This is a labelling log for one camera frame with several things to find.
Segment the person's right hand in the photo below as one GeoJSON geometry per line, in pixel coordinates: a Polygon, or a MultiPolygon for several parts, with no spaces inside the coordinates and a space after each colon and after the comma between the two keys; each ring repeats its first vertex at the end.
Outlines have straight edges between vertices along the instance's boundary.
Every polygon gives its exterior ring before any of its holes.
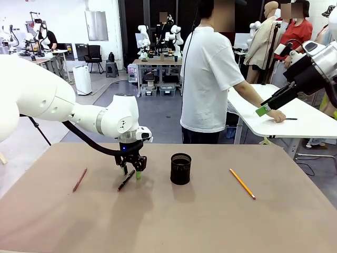
{"type": "Polygon", "coordinates": [[[276,123],[281,123],[286,120],[286,116],[279,110],[271,110],[267,113],[276,123]]]}

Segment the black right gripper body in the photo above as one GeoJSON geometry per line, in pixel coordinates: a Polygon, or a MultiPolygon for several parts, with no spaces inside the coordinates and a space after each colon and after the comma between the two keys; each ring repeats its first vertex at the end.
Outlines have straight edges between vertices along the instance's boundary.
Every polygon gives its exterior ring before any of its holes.
{"type": "Polygon", "coordinates": [[[287,96],[297,96],[301,92],[312,95],[328,85],[308,56],[291,65],[283,75],[289,82],[284,92],[287,96]]]}

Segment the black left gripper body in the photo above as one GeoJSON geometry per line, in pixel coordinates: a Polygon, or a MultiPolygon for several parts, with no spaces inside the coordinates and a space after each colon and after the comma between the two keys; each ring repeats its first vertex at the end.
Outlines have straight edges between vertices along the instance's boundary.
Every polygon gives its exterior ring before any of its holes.
{"type": "Polygon", "coordinates": [[[125,161],[135,161],[140,157],[140,149],[143,147],[143,141],[135,141],[132,143],[119,143],[121,157],[125,161]]]}

